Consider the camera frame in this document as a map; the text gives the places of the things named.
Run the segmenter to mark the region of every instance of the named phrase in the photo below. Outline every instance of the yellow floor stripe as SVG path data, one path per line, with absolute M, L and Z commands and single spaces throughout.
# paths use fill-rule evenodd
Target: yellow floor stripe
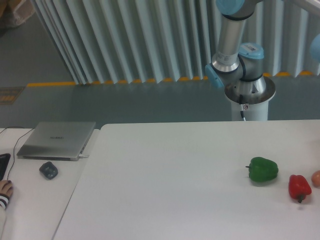
M 76 83 L 74 81 L 39 82 L 39 83 L 29 83 L 27 87 L 70 86 L 70 85 L 76 85 Z
M 300 74 L 300 76 L 311 76 L 314 75 L 311 71 L 302 71 Z M 270 73 L 264 73 L 263 76 L 265 77 L 272 77 L 272 75 Z M 279 72 L 278 74 L 275 75 L 276 77 L 288 77 L 291 76 L 290 73 L 288 72 Z M 201 80 L 200 77 L 195 76 L 194 78 L 192 78 L 191 80 L 188 77 L 180 77 L 178 81 L 180 82 L 185 82 L 185 81 L 199 81 Z M 140 79 L 135 79 L 132 81 L 134 84 L 141 84 L 142 81 Z M 156 83 L 156 80 L 154 78 L 150 78 L 146 80 L 147 83 Z M 173 82 L 172 78 L 165 78 L 162 82 Z M 93 83 L 90 83 L 91 85 L 99 85 L 101 84 L 99 81 L 94 81 Z M 114 84 L 114 82 L 112 80 L 107 80 L 105 81 L 103 84 Z M 128 82 L 126 80 L 119 80 L 118 84 L 128 84 Z M 50 86 L 74 86 L 76 85 L 75 82 L 73 81 L 61 81 L 61 82 L 39 82 L 39 83 L 29 83 L 27 84 L 27 87 L 50 87 Z

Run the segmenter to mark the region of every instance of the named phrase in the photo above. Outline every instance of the green bell pepper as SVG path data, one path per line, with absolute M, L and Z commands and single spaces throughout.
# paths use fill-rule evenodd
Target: green bell pepper
M 278 165 L 269 159 L 263 157 L 254 157 L 249 166 L 249 178 L 254 182 L 266 182 L 275 179 L 278 175 Z

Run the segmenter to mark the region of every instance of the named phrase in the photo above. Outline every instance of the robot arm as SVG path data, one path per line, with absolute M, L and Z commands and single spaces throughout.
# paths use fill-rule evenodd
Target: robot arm
M 285 1 L 320 16 L 320 0 Z M 263 48 L 255 43 L 241 44 L 246 20 L 259 2 L 262 0 L 216 0 L 222 13 L 222 26 L 217 52 L 211 63 L 205 66 L 205 72 L 214 86 L 225 86 L 224 93 L 231 102 L 232 120 L 236 121 L 266 121 L 268 102 L 276 92 L 273 81 L 263 77 Z M 311 45 L 311 54 L 320 61 L 320 35 Z
M 211 64 L 205 67 L 205 72 L 217 88 L 238 79 L 254 80 L 262 75 L 263 48 L 254 43 L 241 45 L 246 20 L 254 13 L 256 4 L 262 1 L 216 0 L 216 5 L 222 14 L 222 26 L 217 52 L 212 57 Z M 291 1 L 310 13 L 320 16 L 320 0 L 285 1 Z M 315 42 L 311 46 L 314 58 L 317 53 L 314 49 L 320 48 L 320 40 Z

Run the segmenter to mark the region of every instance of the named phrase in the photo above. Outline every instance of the striped cuff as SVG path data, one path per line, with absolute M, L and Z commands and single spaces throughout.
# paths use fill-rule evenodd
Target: striped cuff
M 9 203 L 9 197 L 5 194 L 0 193 L 0 206 L 3 207 L 3 209 L 6 209 L 8 203 Z

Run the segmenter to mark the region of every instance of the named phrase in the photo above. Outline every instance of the red bell pepper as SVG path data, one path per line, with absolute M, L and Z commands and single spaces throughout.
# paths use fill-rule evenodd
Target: red bell pepper
M 304 176 L 291 175 L 289 179 L 289 194 L 293 199 L 298 200 L 301 203 L 306 199 L 307 195 L 311 194 L 311 187 Z

